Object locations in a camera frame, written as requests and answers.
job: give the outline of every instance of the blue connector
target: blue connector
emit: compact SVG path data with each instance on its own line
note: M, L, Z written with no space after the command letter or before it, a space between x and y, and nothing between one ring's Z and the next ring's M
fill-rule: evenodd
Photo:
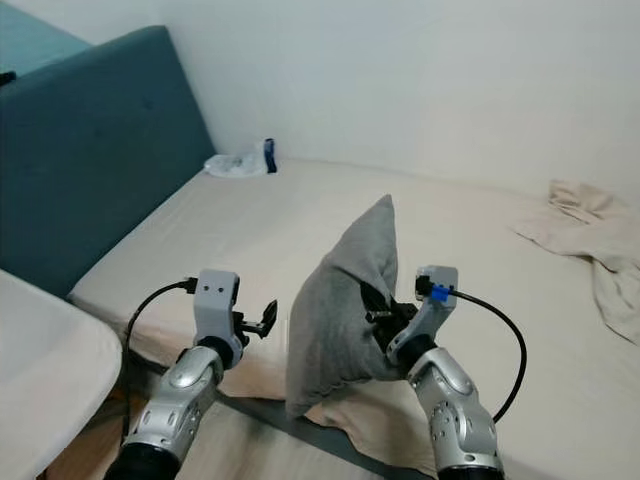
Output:
M449 289L443 285L434 285L431 289L431 298L444 303L449 298Z

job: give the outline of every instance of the crumpled cloth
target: crumpled cloth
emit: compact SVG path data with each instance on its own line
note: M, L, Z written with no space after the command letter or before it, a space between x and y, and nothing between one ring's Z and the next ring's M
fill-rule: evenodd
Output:
M596 187L557 180L549 206L513 230L552 253L591 261L604 322L640 346L640 215Z

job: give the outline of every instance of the black cable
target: black cable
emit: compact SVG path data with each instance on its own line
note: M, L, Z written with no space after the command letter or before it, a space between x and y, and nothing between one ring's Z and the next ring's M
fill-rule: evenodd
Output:
M498 423L498 421L504 416L504 414L507 413L507 410L509 410L509 407L515 400L516 395L518 394L518 390L520 390L520 386L522 385L522 380L524 379L524 372L527 369L527 346L524 343L524 337L522 336L522 333L520 333L520 330L518 330L516 324L513 323L509 317L507 317L504 313L502 313L490 303L453 289L449 290L449 295L453 295L454 297L462 298L463 300L467 300L468 302L475 303L476 305L480 305L481 307L484 307L490 312L494 313L495 315L500 317L504 323L507 324L507 326L511 329L511 331L516 336L516 339L518 340L518 345L520 346L520 367L518 368L518 375L516 376L516 380L513 383L513 388L511 388L509 396L500 407L500 410L498 410L498 413L493 416L493 422Z
M120 435L120 445L124 444L127 435L129 435L129 424L131 423L131 385L129 379L129 350L131 343L131 332L133 332L133 326L138 320L138 317L142 313L147 305L149 305L153 300L162 295L169 290L174 290L176 288L184 288L187 293L193 294L196 290L196 284L198 283L198 279L194 277L189 277L186 280L181 282L172 283L170 285L166 285L151 295L149 295L144 302L140 304L138 309L131 316L131 320L127 324L127 330L125 333L124 346L122 347L122 383L124 388L124 402L125 402L125 412L122 416L122 434Z

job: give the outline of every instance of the wooden floor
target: wooden floor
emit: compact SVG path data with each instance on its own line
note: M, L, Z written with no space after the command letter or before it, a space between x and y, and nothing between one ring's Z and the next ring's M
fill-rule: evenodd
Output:
M80 434L49 467L48 480L102 479L118 450L120 420ZM202 420L178 475L182 480L382 477L215 403Z

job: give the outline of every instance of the upholstered headboard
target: upholstered headboard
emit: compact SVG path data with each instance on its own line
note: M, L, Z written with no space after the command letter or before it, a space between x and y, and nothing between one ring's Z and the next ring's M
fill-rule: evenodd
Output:
M0 89L0 268L58 296L214 150L164 27Z

